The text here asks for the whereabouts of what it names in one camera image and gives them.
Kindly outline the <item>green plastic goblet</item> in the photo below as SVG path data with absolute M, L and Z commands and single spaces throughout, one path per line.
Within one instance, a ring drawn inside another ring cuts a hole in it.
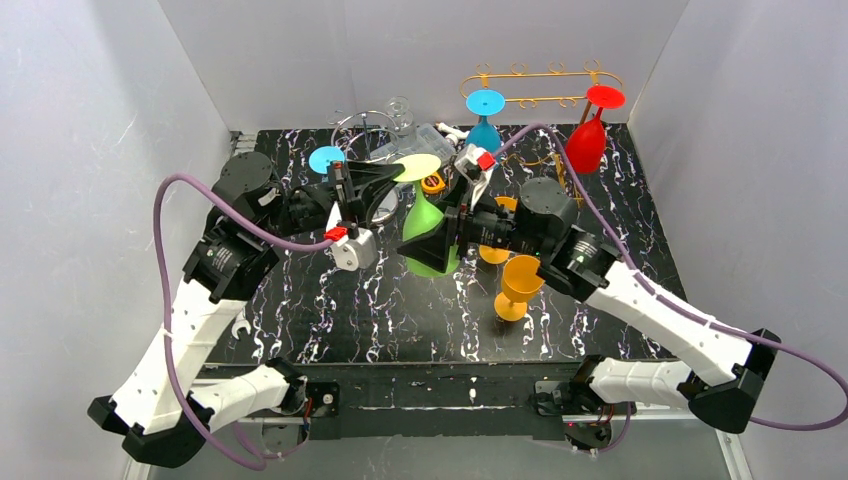
M 417 235 L 426 233 L 436 227 L 442 220 L 442 212 L 432 204 L 424 195 L 420 181 L 436 173 L 442 165 L 441 159 L 429 153 L 416 153 L 403 156 L 393 161 L 393 164 L 402 164 L 405 171 L 395 178 L 398 183 L 411 183 L 415 188 L 415 200 L 413 206 L 407 213 L 403 222 L 402 240 L 409 240 Z M 451 249 L 454 256 L 450 259 L 447 270 L 440 272 L 425 264 L 405 257 L 408 270 L 421 277 L 436 278 L 452 274 L 458 267 L 459 260 L 455 256 L 456 249 Z

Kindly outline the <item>chrome spiral glass rack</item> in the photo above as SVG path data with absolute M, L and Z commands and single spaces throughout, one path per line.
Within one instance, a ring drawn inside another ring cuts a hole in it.
M 398 125 L 397 119 L 392 117 L 388 113 L 377 110 L 367 110 L 351 115 L 345 115 L 343 112 L 337 111 L 334 115 L 333 120 L 328 121 L 328 123 L 334 127 L 333 133 L 331 134 L 331 145 L 336 145 L 336 135 L 341 129 L 344 128 L 344 125 L 349 122 L 355 122 L 356 124 L 362 123 L 363 129 L 360 134 L 355 135 L 348 141 L 347 146 L 344 149 L 344 154 L 347 154 L 348 150 L 357 138 L 364 137 L 367 140 L 369 133 L 371 132 L 367 123 L 367 118 L 369 115 L 379 115 L 385 117 L 388 122 L 388 126 L 373 127 L 373 131 L 385 131 L 389 135 L 393 136 L 395 139 L 398 138 L 400 126 Z M 396 155 L 398 152 L 398 147 L 394 146 L 393 150 L 390 153 L 378 157 L 376 154 L 373 154 L 371 152 L 370 143 L 367 140 L 365 151 L 366 159 L 355 160 L 355 163 L 368 164 L 370 169 L 374 170 L 377 167 L 387 166 L 389 164 L 389 159 L 393 155 Z M 374 207 L 374 210 L 372 212 L 372 218 L 367 223 L 367 226 L 369 228 L 377 228 L 387 224 L 390 220 L 392 220 L 398 210 L 399 197 L 400 194 L 396 191 L 396 188 L 390 187 L 386 191 L 386 194 L 384 195 L 380 203 Z

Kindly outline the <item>blue plastic goblet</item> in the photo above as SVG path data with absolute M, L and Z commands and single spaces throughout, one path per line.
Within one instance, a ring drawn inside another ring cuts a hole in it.
M 336 146 L 321 146 L 316 148 L 308 158 L 309 168 L 320 175 L 326 175 L 334 162 L 345 162 L 345 153 Z
M 489 119 L 500 113 L 505 104 L 505 97 L 492 89 L 476 90 L 467 97 L 467 109 L 478 117 L 477 124 L 469 131 L 465 139 L 467 144 L 484 148 L 491 153 L 501 147 L 501 136 Z

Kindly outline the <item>clear glass wine glass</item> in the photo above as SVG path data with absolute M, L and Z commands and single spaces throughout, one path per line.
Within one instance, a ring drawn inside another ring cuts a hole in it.
M 417 127 L 409 100 L 404 96 L 390 98 L 385 104 L 385 113 L 394 122 L 398 148 L 410 148 L 417 140 Z

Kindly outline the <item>gold wire glass rack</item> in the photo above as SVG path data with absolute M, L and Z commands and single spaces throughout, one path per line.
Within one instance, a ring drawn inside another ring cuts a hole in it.
M 580 71 L 571 71 L 562 62 L 552 62 L 546 71 L 530 72 L 528 67 L 521 63 L 513 64 L 508 73 L 497 73 L 492 72 L 490 65 L 484 63 L 477 67 L 474 75 L 461 82 L 459 91 L 465 99 L 465 104 L 467 97 L 476 90 L 492 89 L 501 93 L 506 101 L 502 111 L 509 112 L 512 108 L 516 109 L 516 118 L 513 120 L 504 118 L 502 120 L 504 124 L 521 124 L 535 129 L 543 124 L 567 123 L 574 124 L 577 128 L 586 120 L 586 94 L 587 90 L 594 85 L 615 87 L 624 93 L 624 84 L 620 77 L 605 71 L 596 59 L 586 61 Z M 572 133 L 564 140 L 554 134 L 549 135 L 555 142 L 554 152 L 549 155 L 549 158 L 554 161 L 557 168 L 560 186 L 565 188 L 567 186 L 565 178 L 570 176 L 572 178 L 570 191 L 576 195 L 578 203 L 583 204 L 585 193 L 576 178 L 578 173 L 570 166 L 565 155 L 565 146 Z M 492 154 L 506 161 L 509 159 L 506 151 L 516 140 L 499 134 L 502 145 Z

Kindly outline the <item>blue plastic goblet back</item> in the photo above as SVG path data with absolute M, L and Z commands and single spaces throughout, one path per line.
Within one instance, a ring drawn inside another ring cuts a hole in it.
M 467 109 L 478 117 L 477 124 L 469 131 L 465 139 L 467 144 L 484 148 L 491 153 L 501 147 L 501 136 L 489 119 L 500 113 L 505 104 L 505 97 L 492 89 L 476 90 L 467 97 Z

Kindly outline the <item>red plastic goblet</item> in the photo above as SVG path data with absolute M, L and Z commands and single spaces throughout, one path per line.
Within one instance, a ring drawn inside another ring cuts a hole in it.
M 590 174 L 599 169 L 606 148 L 601 115 L 605 109 L 617 109 L 626 102 L 621 90 L 606 85 L 590 87 L 586 98 L 586 120 L 575 129 L 565 146 L 570 166 L 578 174 Z

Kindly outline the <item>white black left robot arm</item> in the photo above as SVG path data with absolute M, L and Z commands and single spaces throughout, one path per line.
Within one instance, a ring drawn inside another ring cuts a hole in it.
M 330 251 L 341 269 L 375 261 L 372 220 L 404 166 L 337 159 L 324 169 L 323 181 L 286 189 L 268 156 L 240 153 L 214 185 L 201 187 L 213 206 L 180 284 L 163 287 L 162 326 L 125 383 L 88 409 L 101 429 L 122 437 L 134 460 L 182 466 L 215 431 L 261 410 L 298 418 L 301 440 L 313 416 L 335 414 L 337 385 L 311 385 L 278 357 L 230 380 L 194 386 L 219 339 L 240 332 L 241 314 L 278 262 L 277 248 L 293 249 L 295 235 L 319 232 L 312 250 Z

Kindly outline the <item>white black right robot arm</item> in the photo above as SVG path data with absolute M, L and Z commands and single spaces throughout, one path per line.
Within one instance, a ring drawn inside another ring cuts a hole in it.
M 746 429 L 776 357 L 775 335 L 763 329 L 732 335 L 715 320 L 698 324 L 692 306 L 580 228 L 576 201 L 553 179 L 525 182 L 513 209 L 489 197 L 475 201 L 469 183 L 460 181 L 436 208 L 439 222 L 404 240 L 402 256 L 443 272 L 471 244 L 527 255 L 547 286 L 618 318 L 672 354 L 669 361 L 587 356 L 568 382 L 566 401 L 685 408 L 718 430 Z

